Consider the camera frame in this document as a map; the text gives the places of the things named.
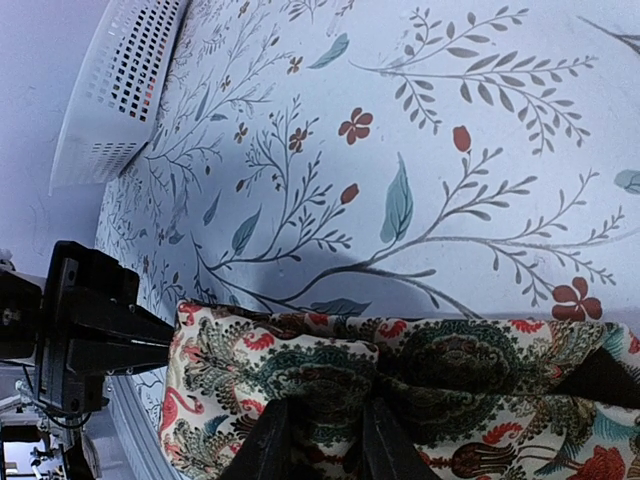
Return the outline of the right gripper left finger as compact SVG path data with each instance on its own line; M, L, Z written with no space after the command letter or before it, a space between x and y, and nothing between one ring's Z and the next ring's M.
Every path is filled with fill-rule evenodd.
M240 479L288 479L290 424L288 402L270 401L239 452Z

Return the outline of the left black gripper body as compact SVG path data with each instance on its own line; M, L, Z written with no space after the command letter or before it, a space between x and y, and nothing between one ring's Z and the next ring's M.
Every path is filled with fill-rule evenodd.
M72 309L113 302L136 302L139 275L113 257L75 241L58 241L43 294L43 319L36 350L35 394L39 403L57 413L87 413L102 408L104 377L79 376L66 368L71 340L132 344L87 327L76 325Z

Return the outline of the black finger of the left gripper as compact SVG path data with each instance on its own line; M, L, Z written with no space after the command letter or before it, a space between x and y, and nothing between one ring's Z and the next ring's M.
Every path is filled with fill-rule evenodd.
M71 340L66 368L79 376L97 376L127 371L148 371L167 364L168 345L118 344Z
M106 302L88 304L72 309L76 325L102 332L106 335L132 341L168 345L174 328L164 320L136 305L119 305Z

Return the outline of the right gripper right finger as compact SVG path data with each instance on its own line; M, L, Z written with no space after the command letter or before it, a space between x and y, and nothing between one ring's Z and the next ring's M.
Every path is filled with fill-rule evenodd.
M422 460L382 398L369 400L364 407L362 461L363 479L439 479Z

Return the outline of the cream floral paisley tie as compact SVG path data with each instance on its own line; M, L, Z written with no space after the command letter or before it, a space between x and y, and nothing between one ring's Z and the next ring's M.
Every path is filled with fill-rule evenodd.
M158 429L169 462L217 479L274 400L292 459L353 479L384 400L443 479L635 479L639 341L619 323L253 312L183 301Z

